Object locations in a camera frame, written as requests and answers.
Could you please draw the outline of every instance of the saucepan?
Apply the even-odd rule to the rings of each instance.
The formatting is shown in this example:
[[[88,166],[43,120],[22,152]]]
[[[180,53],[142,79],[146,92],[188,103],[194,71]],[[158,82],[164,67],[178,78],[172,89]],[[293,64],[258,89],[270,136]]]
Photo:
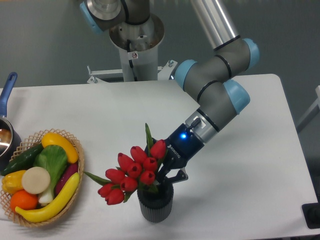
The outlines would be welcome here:
[[[11,72],[0,95],[0,171],[6,168],[21,138],[7,120],[7,103],[17,80],[17,73]]]

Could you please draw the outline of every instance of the tulip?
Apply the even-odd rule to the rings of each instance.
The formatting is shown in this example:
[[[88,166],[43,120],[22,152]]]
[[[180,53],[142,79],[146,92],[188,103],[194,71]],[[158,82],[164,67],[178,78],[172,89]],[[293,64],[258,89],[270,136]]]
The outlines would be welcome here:
[[[137,187],[137,180],[129,176],[125,177],[120,183],[120,188],[124,192],[133,192],[137,189]]]
[[[112,181],[114,184],[120,184],[125,178],[125,173],[121,170],[110,168],[105,171],[105,176]]]
[[[134,179],[139,177],[141,172],[142,172],[142,166],[141,166],[141,164],[136,163],[136,162],[132,163],[130,165],[130,167],[128,168],[129,177],[134,178]]]
[[[166,143],[164,140],[157,141],[150,149],[152,157],[162,159],[166,154]]]
[[[113,189],[108,196],[106,196],[105,201],[108,205],[115,205],[123,202],[125,200],[125,194],[119,188]]]
[[[153,171],[144,171],[140,176],[140,182],[145,185],[151,185],[155,181],[156,175]]]
[[[126,172],[128,172],[129,166],[131,164],[133,164],[134,161],[131,159],[131,157],[129,157],[123,153],[119,153],[118,154],[118,163],[119,163],[121,170],[126,173]]]
[[[148,157],[143,163],[143,168],[155,172],[158,169],[157,160],[154,157]]]
[[[133,146],[130,150],[131,156],[136,163],[143,164],[148,155],[139,146]]]
[[[98,194],[102,197],[102,198],[105,198],[106,196],[109,195],[109,193],[112,191],[111,187],[113,186],[114,184],[112,183],[107,183],[106,185],[104,185],[103,187],[101,187],[99,190],[98,190]]]

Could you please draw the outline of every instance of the purple eggplant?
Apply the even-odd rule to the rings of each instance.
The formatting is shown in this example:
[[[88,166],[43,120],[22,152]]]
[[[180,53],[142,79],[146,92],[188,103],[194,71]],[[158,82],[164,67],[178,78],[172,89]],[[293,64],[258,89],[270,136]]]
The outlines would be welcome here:
[[[67,180],[75,173],[78,172],[78,163],[73,163],[67,167],[65,172],[63,173],[62,177],[58,181],[58,183],[55,185],[54,193],[57,196],[61,189],[64,187],[66,184]]]

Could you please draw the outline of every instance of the wicker basket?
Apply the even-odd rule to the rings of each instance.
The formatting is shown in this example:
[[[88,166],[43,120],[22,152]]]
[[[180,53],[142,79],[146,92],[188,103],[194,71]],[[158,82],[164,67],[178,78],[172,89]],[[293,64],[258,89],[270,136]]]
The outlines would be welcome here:
[[[8,216],[8,218],[10,220],[12,220],[14,223],[20,224],[21,226],[24,226],[24,227],[29,227],[29,228],[40,227],[40,226],[44,226],[44,225],[50,224],[50,223],[54,222],[55,220],[59,219],[62,215],[64,215],[70,209],[71,205],[75,201],[75,199],[76,199],[76,197],[78,195],[79,189],[80,189],[81,182],[82,182],[82,178],[83,178],[83,174],[84,174],[84,168],[85,168],[84,151],[83,151],[83,148],[82,148],[81,143],[79,142],[79,140],[77,140],[77,138],[74,135],[72,135],[71,133],[69,133],[69,132],[67,132],[65,130],[51,129],[51,130],[44,130],[44,131],[36,132],[34,135],[30,135],[28,138],[26,138],[24,140],[24,142],[22,142],[20,144],[20,146],[18,146],[16,148],[16,151],[13,153],[13,156],[11,157],[11,160],[13,160],[16,156],[21,154],[23,151],[29,149],[30,147],[35,146],[37,144],[40,144],[42,137],[46,133],[49,133],[49,132],[57,133],[57,134],[62,135],[70,143],[72,143],[73,146],[76,148],[77,153],[79,155],[78,172],[79,172],[79,175],[80,175],[80,182],[79,182],[79,185],[78,185],[74,195],[72,196],[71,200],[64,207],[64,209],[60,213],[58,213],[58,215],[54,216],[53,218],[51,218],[51,219],[49,219],[47,221],[42,221],[42,222],[38,222],[38,223],[29,222],[29,221],[25,220],[19,214],[14,213],[10,208],[11,195],[9,193],[6,193],[3,190],[1,190],[0,191],[0,204],[2,205],[2,208],[4,209],[4,214],[6,216]]]

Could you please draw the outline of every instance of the black vase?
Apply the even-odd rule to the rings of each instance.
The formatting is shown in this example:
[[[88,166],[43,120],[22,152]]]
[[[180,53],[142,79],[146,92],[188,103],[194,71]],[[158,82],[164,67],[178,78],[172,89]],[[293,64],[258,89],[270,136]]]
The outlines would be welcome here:
[[[137,190],[141,213],[145,219],[153,223],[165,220],[172,209],[174,186],[165,181],[158,186],[158,193]]]

